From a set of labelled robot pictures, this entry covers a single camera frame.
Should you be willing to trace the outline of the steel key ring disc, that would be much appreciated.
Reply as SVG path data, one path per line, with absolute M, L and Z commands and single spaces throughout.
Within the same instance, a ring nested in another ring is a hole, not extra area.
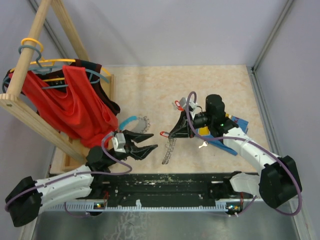
M 165 144 L 165 154 L 161 162 L 162 165 L 167 165 L 169 163 L 176 145 L 176 141 L 177 141 L 176 138 L 171 138 Z

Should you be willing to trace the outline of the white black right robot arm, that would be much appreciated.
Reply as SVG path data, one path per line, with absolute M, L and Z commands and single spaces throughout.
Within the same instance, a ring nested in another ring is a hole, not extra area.
M 277 209 L 294 197 L 302 198 L 302 185 L 294 159 L 269 152 L 250 138 L 225 112 L 225 104 L 218 94 L 205 99 L 205 110 L 197 112 L 197 95 L 177 100 L 180 111 L 177 124 L 168 134 L 169 139 L 199 137 L 206 142 L 218 141 L 236 151 L 256 170 L 256 175 L 235 172 L 223 185 L 223 192 L 235 198 L 240 192 L 263 199 Z

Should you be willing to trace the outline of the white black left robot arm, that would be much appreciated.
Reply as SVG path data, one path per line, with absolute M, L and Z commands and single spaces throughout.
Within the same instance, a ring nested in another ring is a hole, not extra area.
M 23 178 L 5 198 L 5 211 L 10 214 L 14 227 L 29 224 L 55 205 L 101 197 L 104 176 L 119 175 L 111 172 L 110 166 L 119 163 L 128 168 L 123 174 L 129 174 L 133 168 L 125 160 L 128 157 L 139 161 L 145 159 L 157 145 L 138 147 L 137 144 L 152 137 L 152 133 L 113 131 L 102 139 L 100 145 L 89 150 L 86 163 L 80 167 L 44 179 Z

